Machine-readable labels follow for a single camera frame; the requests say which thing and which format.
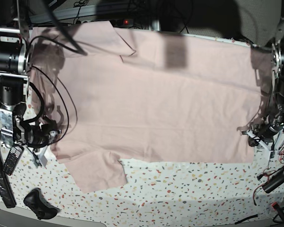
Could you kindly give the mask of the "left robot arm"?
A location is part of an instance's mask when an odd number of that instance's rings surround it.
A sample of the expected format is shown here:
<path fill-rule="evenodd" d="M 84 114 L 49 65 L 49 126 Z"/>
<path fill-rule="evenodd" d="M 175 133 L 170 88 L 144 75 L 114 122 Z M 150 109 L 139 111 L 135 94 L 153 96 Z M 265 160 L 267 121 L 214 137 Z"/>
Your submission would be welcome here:
<path fill-rule="evenodd" d="M 278 140 L 284 130 L 284 0 L 275 36 L 271 41 L 270 89 L 259 116 L 243 131 L 248 144 L 259 148 L 267 158 L 272 158 L 281 147 Z"/>

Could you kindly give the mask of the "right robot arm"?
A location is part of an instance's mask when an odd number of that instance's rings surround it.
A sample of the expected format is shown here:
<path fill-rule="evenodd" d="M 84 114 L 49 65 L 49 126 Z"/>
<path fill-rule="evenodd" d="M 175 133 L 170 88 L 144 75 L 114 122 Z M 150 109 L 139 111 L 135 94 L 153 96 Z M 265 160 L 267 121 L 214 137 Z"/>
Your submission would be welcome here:
<path fill-rule="evenodd" d="M 43 115 L 45 104 L 31 120 L 24 120 L 33 48 L 29 41 L 25 4 L 0 0 L 0 140 L 6 148 L 26 148 L 36 166 L 46 166 L 45 152 L 58 135 L 54 122 Z"/>

